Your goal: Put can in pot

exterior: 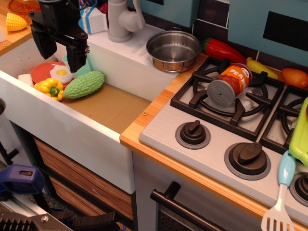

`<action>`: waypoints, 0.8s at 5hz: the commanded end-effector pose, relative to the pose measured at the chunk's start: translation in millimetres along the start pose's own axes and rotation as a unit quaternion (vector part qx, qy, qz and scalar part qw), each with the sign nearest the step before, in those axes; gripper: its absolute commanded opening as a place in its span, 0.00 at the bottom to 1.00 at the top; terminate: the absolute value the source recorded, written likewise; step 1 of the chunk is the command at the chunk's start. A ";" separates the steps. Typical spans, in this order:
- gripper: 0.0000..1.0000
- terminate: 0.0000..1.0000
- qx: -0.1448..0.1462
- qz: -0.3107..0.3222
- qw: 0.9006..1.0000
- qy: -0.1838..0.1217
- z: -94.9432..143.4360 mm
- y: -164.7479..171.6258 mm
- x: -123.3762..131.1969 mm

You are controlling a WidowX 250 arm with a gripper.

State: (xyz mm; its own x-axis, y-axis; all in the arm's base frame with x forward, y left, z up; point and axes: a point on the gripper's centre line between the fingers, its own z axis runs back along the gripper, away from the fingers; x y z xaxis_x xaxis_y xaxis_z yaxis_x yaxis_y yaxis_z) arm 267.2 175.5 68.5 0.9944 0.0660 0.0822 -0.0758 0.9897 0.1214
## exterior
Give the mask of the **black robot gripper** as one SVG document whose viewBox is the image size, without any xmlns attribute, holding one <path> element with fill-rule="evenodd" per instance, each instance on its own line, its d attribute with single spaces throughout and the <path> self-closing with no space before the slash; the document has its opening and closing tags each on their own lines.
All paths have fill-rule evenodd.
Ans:
<svg viewBox="0 0 308 231">
<path fill-rule="evenodd" d="M 39 0 L 39 11 L 31 11 L 31 31 L 34 42 L 44 59 L 57 51 L 56 42 L 66 47 L 70 71 L 77 72 L 86 64 L 90 48 L 88 36 L 79 26 L 80 6 L 78 0 Z"/>
</svg>

